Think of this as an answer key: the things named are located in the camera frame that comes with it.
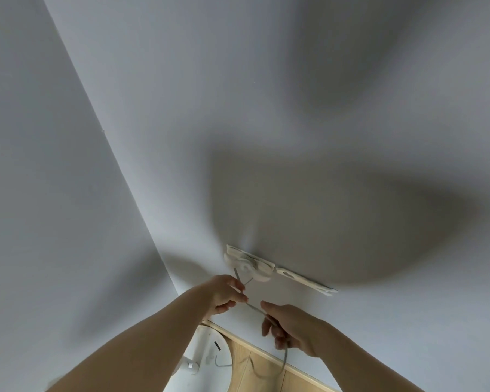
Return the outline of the white round fan base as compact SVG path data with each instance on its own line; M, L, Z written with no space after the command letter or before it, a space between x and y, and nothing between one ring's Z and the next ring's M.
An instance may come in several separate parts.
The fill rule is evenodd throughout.
M228 392L232 366L223 335L199 325L163 392Z

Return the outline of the person's right forearm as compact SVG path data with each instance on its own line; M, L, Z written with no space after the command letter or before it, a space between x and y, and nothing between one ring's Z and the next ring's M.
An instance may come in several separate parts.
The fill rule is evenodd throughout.
M341 392L424 392L332 325L321 321L312 336L315 354Z

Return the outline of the white flat wall plate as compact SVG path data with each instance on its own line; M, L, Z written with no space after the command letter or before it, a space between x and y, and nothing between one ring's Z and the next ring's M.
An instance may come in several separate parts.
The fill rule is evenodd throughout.
M330 288L330 287L327 287L325 285L322 285L318 282L315 282L313 280L310 280L306 277L303 277L293 271L290 271L288 269L285 269L285 268L281 268L281 267L276 267L275 268L275 271L277 274L279 275L282 275L284 277L287 277L297 283L300 283L302 285L305 285L315 291L318 291L320 292L321 294L325 295L325 296L333 296L334 293L337 293L338 290L337 289L334 289L334 288Z

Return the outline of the person's right hand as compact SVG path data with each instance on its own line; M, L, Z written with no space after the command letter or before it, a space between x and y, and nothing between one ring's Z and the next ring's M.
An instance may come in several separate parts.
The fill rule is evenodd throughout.
M273 336L278 350L296 348L311 357L324 359L333 327L293 305L284 305L286 315L274 319L265 313L262 336Z

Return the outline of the white wall socket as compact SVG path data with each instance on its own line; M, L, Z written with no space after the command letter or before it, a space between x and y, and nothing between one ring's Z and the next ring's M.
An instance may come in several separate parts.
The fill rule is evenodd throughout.
M276 271L274 263L229 244L226 246L223 259L227 266L235 270L238 275L241 275L239 272L244 272L256 282L270 281Z

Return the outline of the person's left hand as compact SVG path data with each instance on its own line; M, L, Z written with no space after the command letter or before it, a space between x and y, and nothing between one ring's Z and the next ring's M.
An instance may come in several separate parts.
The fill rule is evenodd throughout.
M209 306L204 319L220 315L236 306L231 301L232 294L244 294L245 286L231 275L216 275L201 285L201 290L208 296Z

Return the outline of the person's left forearm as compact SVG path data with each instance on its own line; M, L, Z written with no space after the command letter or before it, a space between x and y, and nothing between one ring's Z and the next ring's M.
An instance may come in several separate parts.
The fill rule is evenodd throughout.
M107 342L47 392L163 392L213 303L191 289Z

